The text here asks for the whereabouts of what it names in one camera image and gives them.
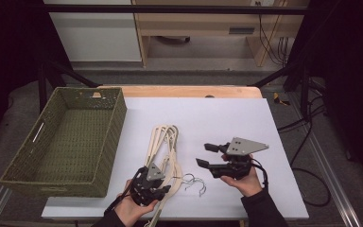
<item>wicker basket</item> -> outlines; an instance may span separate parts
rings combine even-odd
[[[0,183],[33,197],[105,197],[126,111],[121,88],[55,89]]]

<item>white cabinet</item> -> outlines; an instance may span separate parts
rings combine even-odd
[[[46,4],[130,5],[128,0],[44,0]],[[132,13],[50,13],[69,60],[141,61]]]

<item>white table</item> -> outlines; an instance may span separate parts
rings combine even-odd
[[[263,98],[127,97],[128,112],[116,153],[106,198],[50,198],[43,218],[100,218],[124,189],[127,179],[144,163],[151,130],[172,124],[179,129],[178,162],[183,174],[204,179],[207,191],[199,197],[199,183],[187,190],[182,185],[167,201],[162,220],[244,219],[241,194],[209,170],[198,167],[196,158],[223,163],[220,153],[204,150],[203,144],[226,144],[234,136],[269,145],[254,153],[268,173],[269,193],[285,218],[308,218],[308,213],[289,167],[268,103]],[[262,181],[262,173],[257,170]]]

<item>human hand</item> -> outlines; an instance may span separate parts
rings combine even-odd
[[[240,180],[236,180],[228,176],[221,176],[220,179],[228,186],[237,188],[245,197],[253,196],[262,191],[254,166],[251,167],[250,173]]]
[[[131,183],[131,180],[126,182],[125,190]],[[117,216],[122,220],[123,224],[126,227],[131,227],[134,223],[144,214],[149,213],[154,210],[155,205],[158,201],[153,201],[148,206],[140,206],[137,205],[132,199],[130,192],[126,194],[127,196],[121,200],[116,207],[114,208],[114,212],[116,212]]]

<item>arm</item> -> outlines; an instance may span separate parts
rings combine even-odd
[[[239,181],[227,176],[222,176],[220,179],[227,185],[237,188],[244,196],[241,201],[249,216],[250,227],[287,226],[268,191],[262,189],[255,167],[251,168],[249,175]]]
[[[129,183],[130,180],[126,182],[125,188],[128,187]],[[128,192],[127,196],[111,212],[92,227],[131,227],[142,215],[153,211],[157,202],[153,201],[149,206],[137,205],[131,198],[130,192]]]

